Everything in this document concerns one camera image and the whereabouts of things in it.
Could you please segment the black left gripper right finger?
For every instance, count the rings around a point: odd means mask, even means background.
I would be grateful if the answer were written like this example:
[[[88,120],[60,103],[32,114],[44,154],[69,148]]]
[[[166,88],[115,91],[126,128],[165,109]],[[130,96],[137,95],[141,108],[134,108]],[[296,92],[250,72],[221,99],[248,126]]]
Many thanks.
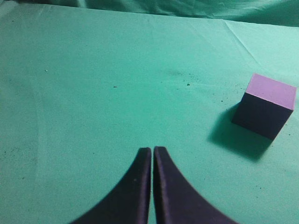
[[[235,224],[185,179],[165,147],[154,148],[153,196],[158,224]]]

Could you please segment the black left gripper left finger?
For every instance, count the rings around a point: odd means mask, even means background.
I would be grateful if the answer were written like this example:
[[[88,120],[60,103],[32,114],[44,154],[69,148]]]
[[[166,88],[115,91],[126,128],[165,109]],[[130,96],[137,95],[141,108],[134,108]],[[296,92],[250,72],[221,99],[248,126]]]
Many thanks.
[[[73,224],[146,224],[151,188],[151,149],[140,148],[116,186]]]

